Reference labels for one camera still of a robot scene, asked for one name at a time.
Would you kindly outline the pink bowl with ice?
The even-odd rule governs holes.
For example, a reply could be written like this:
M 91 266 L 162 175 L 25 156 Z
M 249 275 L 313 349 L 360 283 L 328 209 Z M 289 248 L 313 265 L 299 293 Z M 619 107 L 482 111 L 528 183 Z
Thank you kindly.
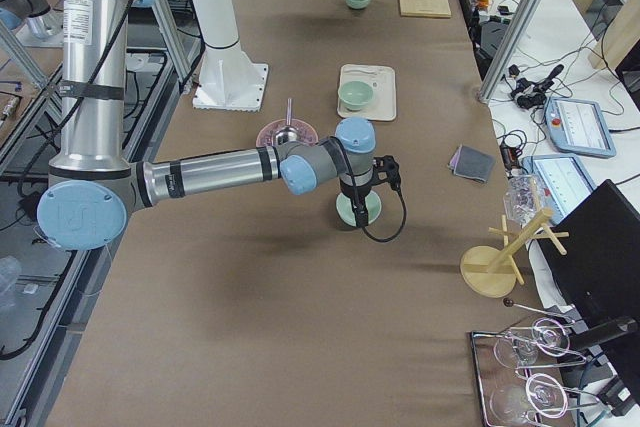
M 279 130 L 284 128 L 285 125 L 286 125 L 285 119 L 275 120 L 265 125 L 257 135 L 256 146 L 257 147 L 272 146 L 273 138 L 275 134 Z M 319 137 L 316 130 L 305 121 L 293 118 L 291 120 L 291 126 L 297 132 L 298 141 L 303 142 L 305 144 L 309 144 L 309 145 L 312 145 L 318 142 Z

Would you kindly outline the wooden cutting board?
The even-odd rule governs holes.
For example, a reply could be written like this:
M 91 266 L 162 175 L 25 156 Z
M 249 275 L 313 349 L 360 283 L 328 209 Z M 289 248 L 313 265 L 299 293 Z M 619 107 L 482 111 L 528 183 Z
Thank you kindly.
M 450 18 L 448 0 L 399 0 L 400 15 L 420 18 Z

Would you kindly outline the metal ice scoop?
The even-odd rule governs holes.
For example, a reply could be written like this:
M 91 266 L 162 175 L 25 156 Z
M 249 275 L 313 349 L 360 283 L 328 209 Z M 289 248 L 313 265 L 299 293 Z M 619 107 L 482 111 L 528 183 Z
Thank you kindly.
M 293 126 L 293 99 L 289 97 L 287 99 L 285 124 L 278 128 L 271 136 L 273 146 L 282 145 L 287 142 L 293 142 L 299 140 L 299 132 Z

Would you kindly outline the green bowl on tray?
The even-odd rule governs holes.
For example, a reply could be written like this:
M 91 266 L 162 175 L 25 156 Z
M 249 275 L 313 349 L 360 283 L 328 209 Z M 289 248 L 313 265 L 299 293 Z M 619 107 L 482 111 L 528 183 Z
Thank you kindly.
M 359 80 L 349 81 L 338 88 L 338 97 L 346 109 L 359 111 L 371 103 L 374 97 L 374 90 L 366 82 Z

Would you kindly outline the cream rectangular tray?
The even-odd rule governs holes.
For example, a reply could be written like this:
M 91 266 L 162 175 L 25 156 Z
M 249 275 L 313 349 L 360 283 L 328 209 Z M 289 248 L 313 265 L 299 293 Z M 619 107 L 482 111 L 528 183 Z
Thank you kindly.
M 396 82 L 392 67 L 382 65 L 344 64 L 340 68 L 339 84 L 362 81 L 373 89 L 373 98 L 362 109 L 353 111 L 338 100 L 337 113 L 342 118 L 363 117 L 370 121 L 393 121 L 396 118 Z

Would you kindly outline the grey folded cloth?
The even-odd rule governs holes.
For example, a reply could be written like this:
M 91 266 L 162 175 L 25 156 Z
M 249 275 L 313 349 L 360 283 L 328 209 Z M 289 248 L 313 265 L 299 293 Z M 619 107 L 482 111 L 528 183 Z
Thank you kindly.
M 494 165 L 493 156 L 466 145 L 459 145 L 448 167 L 457 177 L 487 183 Z

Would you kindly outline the wooden cup tree stand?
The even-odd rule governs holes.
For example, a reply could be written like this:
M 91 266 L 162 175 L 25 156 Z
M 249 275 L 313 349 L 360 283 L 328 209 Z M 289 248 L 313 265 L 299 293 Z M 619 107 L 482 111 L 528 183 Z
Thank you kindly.
M 524 283 L 514 255 L 531 240 L 549 240 L 558 253 L 566 255 L 567 250 L 561 240 L 569 234 L 551 230 L 553 214 L 554 210 L 545 204 L 527 224 L 520 226 L 507 219 L 504 207 L 501 226 L 490 230 L 502 237 L 503 247 L 497 249 L 481 245 L 467 250 L 460 262 L 460 271 L 466 284 L 475 292 L 490 298 L 509 294 L 516 284 Z

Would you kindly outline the clear glass mug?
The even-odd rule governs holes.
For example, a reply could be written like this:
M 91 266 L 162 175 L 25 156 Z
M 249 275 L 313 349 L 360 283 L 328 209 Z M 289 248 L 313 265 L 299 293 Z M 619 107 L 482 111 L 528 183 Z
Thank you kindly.
M 507 219 L 524 226 L 545 206 L 541 179 L 533 174 L 511 177 L 503 203 Z

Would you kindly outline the lower teach pendant tablet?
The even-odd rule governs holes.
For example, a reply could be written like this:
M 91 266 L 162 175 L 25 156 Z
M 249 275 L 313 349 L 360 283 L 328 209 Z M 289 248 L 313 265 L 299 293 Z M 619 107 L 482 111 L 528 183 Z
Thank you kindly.
M 596 188 L 580 158 L 572 153 L 527 156 L 523 167 L 537 175 L 546 189 L 546 205 L 554 209 L 551 222 L 558 224 Z

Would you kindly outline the teach pendant tablet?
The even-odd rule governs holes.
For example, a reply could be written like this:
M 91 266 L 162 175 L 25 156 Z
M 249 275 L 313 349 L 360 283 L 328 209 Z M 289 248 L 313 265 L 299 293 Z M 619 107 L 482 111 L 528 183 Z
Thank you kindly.
M 612 158 L 617 151 L 595 101 L 550 97 L 545 106 L 549 137 L 560 152 Z
M 596 188 L 580 158 L 572 153 L 527 156 L 523 167 L 537 175 L 546 189 L 546 205 L 554 209 L 551 222 L 558 224 Z

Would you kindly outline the upper wine glass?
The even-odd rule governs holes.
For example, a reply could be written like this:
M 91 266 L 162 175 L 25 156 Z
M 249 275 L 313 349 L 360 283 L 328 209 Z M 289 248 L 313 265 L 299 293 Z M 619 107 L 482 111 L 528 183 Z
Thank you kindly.
M 507 368 L 534 366 L 542 357 L 559 358 L 569 351 L 569 334 L 556 320 L 544 317 L 529 327 L 512 326 L 497 335 L 496 360 Z

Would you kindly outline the upper teach pendant tablet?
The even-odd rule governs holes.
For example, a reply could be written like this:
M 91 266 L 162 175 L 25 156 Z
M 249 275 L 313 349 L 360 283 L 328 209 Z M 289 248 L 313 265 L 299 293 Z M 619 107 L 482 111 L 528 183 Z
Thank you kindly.
M 612 158 L 617 151 L 595 101 L 550 97 L 545 106 L 549 137 L 560 152 Z

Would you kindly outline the metal wine glass rack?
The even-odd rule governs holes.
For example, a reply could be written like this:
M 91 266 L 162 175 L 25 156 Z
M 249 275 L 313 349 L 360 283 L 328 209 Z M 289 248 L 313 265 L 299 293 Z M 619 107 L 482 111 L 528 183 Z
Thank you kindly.
M 596 416 L 587 424 L 597 426 L 611 417 L 613 409 L 597 394 L 565 386 L 560 378 L 563 369 L 587 372 L 597 361 L 572 343 L 573 329 L 580 325 L 577 311 L 533 308 L 509 297 L 502 302 L 532 318 L 498 332 L 469 334 L 481 424 L 558 426 L 592 410 Z

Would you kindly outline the black monitor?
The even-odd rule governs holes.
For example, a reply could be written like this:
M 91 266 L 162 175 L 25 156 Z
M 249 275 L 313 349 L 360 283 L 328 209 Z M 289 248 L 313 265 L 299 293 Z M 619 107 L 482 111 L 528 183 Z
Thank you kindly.
M 557 226 L 567 253 L 540 248 L 562 297 L 588 329 L 572 337 L 580 350 L 603 344 L 616 369 L 639 370 L 639 213 L 605 180 Z

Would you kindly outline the lower wine glass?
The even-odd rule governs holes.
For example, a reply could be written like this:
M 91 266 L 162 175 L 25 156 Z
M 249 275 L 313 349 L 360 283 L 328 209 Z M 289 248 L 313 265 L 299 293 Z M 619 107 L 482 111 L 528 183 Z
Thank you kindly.
M 568 407 L 564 388 L 544 373 L 531 375 L 523 384 L 500 387 L 489 398 L 489 411 L 503 426 L 547 426 Z

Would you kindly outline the aluminium frame post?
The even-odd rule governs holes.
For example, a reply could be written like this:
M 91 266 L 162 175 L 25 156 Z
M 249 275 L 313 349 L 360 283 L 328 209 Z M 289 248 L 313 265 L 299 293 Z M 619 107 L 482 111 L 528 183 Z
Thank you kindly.
M 521 0 L 519 3 L 515 16 L 511 20 L 479 88 L 477 98 L 481 103 L 489 104 L 502 75 L 507 69 L 508 62 L 514 55 L 516 47 L 540 2 L 541 0 Z

